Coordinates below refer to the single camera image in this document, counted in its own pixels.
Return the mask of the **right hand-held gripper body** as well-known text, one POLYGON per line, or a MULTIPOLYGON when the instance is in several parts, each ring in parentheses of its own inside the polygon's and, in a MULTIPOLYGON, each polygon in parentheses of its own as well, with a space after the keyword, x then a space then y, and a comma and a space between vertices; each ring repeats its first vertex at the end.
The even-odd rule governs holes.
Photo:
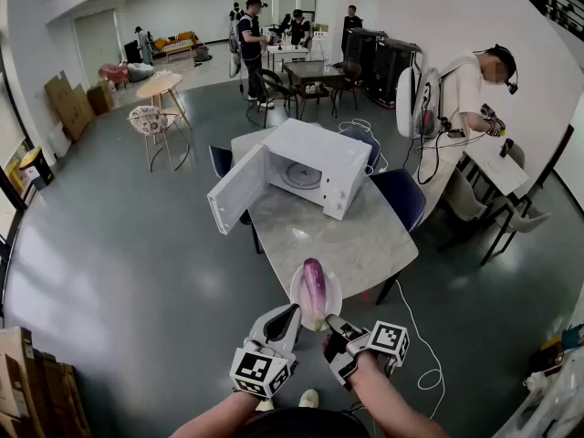
POLYGON ((405 327, 378 320, 372 330, 359 328, 356 339, 337 336, 337 351, 324 356, 335 379, 346 389, 351 389, 349 378, 358 369, 358 358, 363 353, 381 354, 388 361, 389 372, 400 367, 406 357, 410 339, 405 327))

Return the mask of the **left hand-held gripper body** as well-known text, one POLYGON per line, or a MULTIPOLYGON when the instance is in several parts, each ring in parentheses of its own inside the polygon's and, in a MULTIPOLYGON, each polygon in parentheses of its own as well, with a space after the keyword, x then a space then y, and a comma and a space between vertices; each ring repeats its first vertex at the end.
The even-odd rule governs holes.
POLYGON ((297 367, 297 336, 272 342, 248 335, 235 351, 230 379, 235 391, 247 392, 261 401, 275 396, 297 367))

